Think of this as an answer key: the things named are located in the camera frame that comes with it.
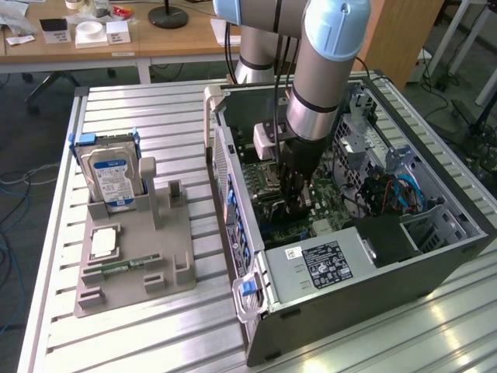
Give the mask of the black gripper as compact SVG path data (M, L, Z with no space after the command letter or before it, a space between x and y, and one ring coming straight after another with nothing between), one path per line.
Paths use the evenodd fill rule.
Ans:
M303 186L310 184L325 150L326 138L308 141L295 137L283 145L280 163L280 182L282 186Z

